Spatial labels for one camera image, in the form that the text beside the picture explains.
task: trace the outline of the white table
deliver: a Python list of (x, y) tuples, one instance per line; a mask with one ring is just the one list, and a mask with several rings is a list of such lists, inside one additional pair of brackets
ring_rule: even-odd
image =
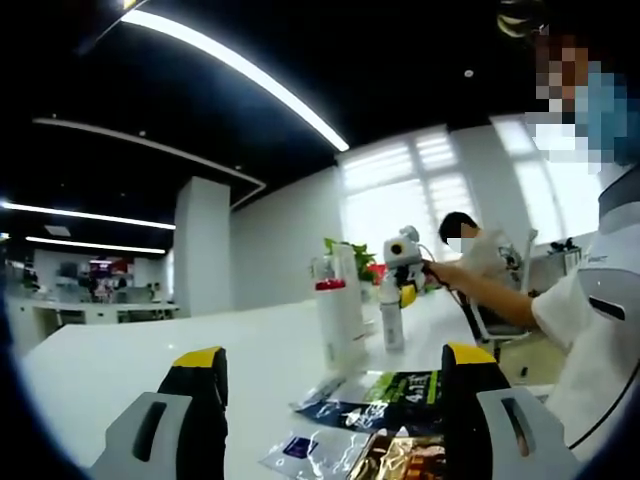
[[(229, 479), (282, 478), (257, 462), (291, 428), (291, 413), (324, 376), (315, 302), (163, 322), (68, 326), (22, 361), (26, 384), (51, 432), (79, 465), (104, 449), (104, 432), (142, 392), (156, 391), (185, 352), (222, 345), (229, 364)], [(406, 349), (385, 353), (380, 333), (367, 340), (369, 370), (434, 370), (442, 346), (474, 344), (460, 307), (446, 291), (404, 310)]]
[(71, 303), (28, 298), (7, 298), (9, 322), (16, 351), (27, 353), (47, 338), (45, 324), (53, 315), (60, 324), (61, 311), (81, 312), (86, 325), (116, 325), (120, 312), (175, 311), (172, 303)]

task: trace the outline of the white bottle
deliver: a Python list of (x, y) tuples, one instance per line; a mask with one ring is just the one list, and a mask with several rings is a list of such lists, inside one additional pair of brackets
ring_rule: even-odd
[(379, 297), (385, 350), (401, 352), (404, 350), (404, 329), (400, 313), (400, 292), (390, 272), (386, 273), (380, 283)]
[(336, 243), (333, 246), (336, 276), (344, 279), (350, 296), (351, 316), (349, 322), (355, 336), (364, 335), (364, 317), (362, 316), (362, 291), (356, 257), (351, 245)]
[(388, 352), (404, 350), (404, 330), (402, 329), (402, 315), (398, 303), (381, 303), (382, 331), (384, 348)]
[(327, 368), (347, 372), (358, 368), (366, 355), (364, 325), (354, 328), (352, 292), (341, 278), (324, 278), (315, 284), (318, 319)]

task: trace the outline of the yellow part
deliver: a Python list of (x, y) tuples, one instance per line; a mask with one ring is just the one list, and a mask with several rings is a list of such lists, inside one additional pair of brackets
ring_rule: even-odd
[(469, 365), (477, 363), (497, 363), (496, 359), (485, 350), (475, 345), (465, 345), (462, 343), (448, 343), (456, 357), (456, 365)]
[(400, 308), (405, 308), (416, 301), (416, 287), (414, 285), (405, 285), (400, 290)]
[(196, 350), (195, 352), (185, 353), (175, 362), (174, 367), (201, 367), (211, 368), (213, 360), (221, 347), (205, 348), (204, 350)]

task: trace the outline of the face mask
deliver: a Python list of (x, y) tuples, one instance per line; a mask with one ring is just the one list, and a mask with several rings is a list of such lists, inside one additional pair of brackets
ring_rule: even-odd
[(589, 62), (586, 86), (576, 87), (576, 137), (587, 138), (603, 163), (628, 165), (640, 156), (640, 103), (629, 98), (622, 77)]
[(473, 242), (475, 238), (450, 238), (449, 246), (451, 250), (462, 253), (463, 255), (469, 251), (473, 247)]

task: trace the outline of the ceiling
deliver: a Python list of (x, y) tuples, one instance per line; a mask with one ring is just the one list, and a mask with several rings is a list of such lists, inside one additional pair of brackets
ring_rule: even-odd
[[(429, 125), (487, 123), (489, 115), (529, 109), (535, 98), (531, 54), (500, 34), (489, 2), (150, 0), (140, 9), (243, 55), (351, 148)], [(118, 23), (79, 58), (39, 58), (30, 119), (55, 117), (168, 145), (265, 182), (262, 194), (335, 162), (336, 149), (277, 99), (164, 34)], [(0, 179), (0, 197), (16, 203), (172, 223), (177, 192), (191, 176), (229, 184), (232, 201), (253, 189), (120, 139), (30, 122), (27, 130), (26, 155)], [(75, 241), (172, 244), (170, 230), (0, 209), (0, 231), (16, 238), (48, 237), (45, 224), (67, 226)]]

